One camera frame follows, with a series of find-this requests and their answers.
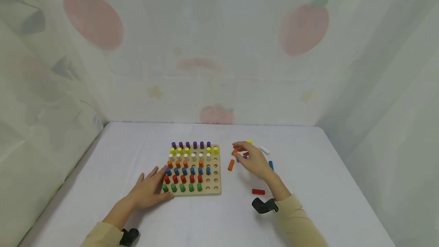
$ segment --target beige sleeve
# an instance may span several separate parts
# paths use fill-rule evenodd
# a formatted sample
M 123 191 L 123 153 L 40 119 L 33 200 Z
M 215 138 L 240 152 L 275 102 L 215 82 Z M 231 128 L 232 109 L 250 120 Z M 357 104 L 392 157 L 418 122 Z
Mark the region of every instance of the beige sleeve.
M 118 247 L 122 236 L 123 232 L 115 226 L 98 222 L 80 247 Z
M 294 247 L 329 247 L 325 238 L 303 210 L 295 194 L 282 201 L 276 201 L 279 207 L 276 221 L 285 232 Z

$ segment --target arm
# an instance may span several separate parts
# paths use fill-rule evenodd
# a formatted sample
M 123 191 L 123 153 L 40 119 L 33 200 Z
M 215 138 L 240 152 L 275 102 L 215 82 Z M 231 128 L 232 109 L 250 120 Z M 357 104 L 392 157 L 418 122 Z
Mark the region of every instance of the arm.
M 279 207 L 276 221 L 294 247 L 328 247 L 326 240 L 303 210 L 295 194 L 289 192 L 280 177 L 268 165 L 262 152 L 248 142 L 235 142 L 233 148 L 245 152 L 248 159 L 234 154 L 236 160 L 249 172 L 263 179 Z
M 158 171 L 155 167 L 147 177 L 142 173 L 130 193 L 114 205 L 102 222 L 96 224 L 80 247 L 117 247 L 123 236 L 121 230 L 133 211 L 172 198 L 171 192 L 156 194 L 165 169 L 166 166 Z

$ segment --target white table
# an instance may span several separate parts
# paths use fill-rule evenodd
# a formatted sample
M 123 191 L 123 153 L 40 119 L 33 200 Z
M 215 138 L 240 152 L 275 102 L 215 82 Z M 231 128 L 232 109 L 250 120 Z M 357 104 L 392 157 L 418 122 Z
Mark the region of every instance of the white table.
M 253 140 L 297 194 L 334 247 L 394 247 L 325 133 L 317 127 L 109 123 L 52 199 L 20 247 L 77 247 L 141 172 L 167 161 L 171 142 L 210 141 L 221 151 L 222 194 L 176 197 L 136 212 L 125 226 L 138 228 L 137 246 L 286 246 L 272 212 L 251 206 L 252 188 L 264 183 L 235 163 L 231 143 Z M 258 196 L 263 201 L 270 192 Z

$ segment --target sheer curtain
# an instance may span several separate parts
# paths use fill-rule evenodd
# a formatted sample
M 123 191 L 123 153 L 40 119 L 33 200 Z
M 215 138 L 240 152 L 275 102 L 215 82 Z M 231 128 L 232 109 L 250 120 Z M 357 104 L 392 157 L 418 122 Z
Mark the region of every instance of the sheer curtain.
M 111 120 L 321 126 L 397 246 L 437 246 L 438 2 L 0 0 L 0 157 L 44 120 L 32 149 L 57 163 L 7 244 Z
M 396 246 L 438 246 L 439 1 L 392 8 L 318 125 Z
M 104 116 L 36 0 L 0 0 L 0 245 L 16 246 Z

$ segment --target red peg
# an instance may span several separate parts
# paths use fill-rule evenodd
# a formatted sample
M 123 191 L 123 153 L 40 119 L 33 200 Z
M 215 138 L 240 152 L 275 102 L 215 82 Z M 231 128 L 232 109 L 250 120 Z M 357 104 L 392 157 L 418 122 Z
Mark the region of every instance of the red peg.
M 260 190 L 260 189 L 252 189 L 252 194 L 254 194 L 254 195 L 265 195 L 265 191 L 264 190 Z

